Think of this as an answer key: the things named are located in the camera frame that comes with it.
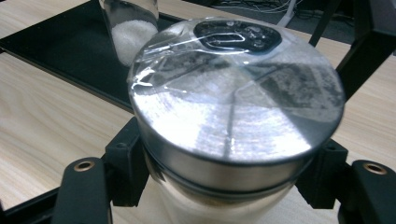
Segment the silver lid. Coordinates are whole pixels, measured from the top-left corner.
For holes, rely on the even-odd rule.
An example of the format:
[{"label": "silver lid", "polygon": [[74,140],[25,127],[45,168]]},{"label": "silver lid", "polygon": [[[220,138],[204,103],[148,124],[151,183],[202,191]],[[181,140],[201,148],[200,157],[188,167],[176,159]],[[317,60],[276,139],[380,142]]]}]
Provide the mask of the silver lid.
[{"label": "silver lid", "polygon": [[151,156],[181,179],[226,191],[295,178],[345,102],[314,48],[246,21],[177,23],[148,42],[128,81]]}]

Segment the wood grain surface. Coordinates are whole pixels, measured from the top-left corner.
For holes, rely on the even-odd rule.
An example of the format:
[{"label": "wood grain surface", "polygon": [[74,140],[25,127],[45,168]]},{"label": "wood grain surface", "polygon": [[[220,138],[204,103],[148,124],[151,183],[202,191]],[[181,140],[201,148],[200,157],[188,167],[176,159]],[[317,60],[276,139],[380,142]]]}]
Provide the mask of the wood grain surface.
[{"label": "wood grain surface", "polygon": [[[0,37],[84,1],[8,0],[0,3]],[[180,18],[238,17],[178,0],[160,11]],[[309,35],[294,32],[308,39]],[[322,38],[318,50],[337,65],[349,46]],[[333,139],[348,161],[366,159],[396,169],[396,59],[390,56],[346,104]],[[59,186],[64,168],[101,157],[132,114],[7,53],[0,54],[0,199],[7,209]],[[115,223],[170,223],[150,179],[137,208],[113,208]],[[294,188],[260,223],[337,223],[337,207],[312,210]]]}]

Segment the white powder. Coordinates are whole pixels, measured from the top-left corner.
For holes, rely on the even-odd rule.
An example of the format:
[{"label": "white powder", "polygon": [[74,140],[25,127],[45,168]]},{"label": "white powder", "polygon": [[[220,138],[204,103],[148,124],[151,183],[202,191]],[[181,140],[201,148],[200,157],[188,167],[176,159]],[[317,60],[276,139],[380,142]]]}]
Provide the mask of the white powder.
[{"label": "white powder", "polygon": [[120,62],[131,66],[137,52],[157,34],[157,28],[147,21],[125,21],[111,30]]}]

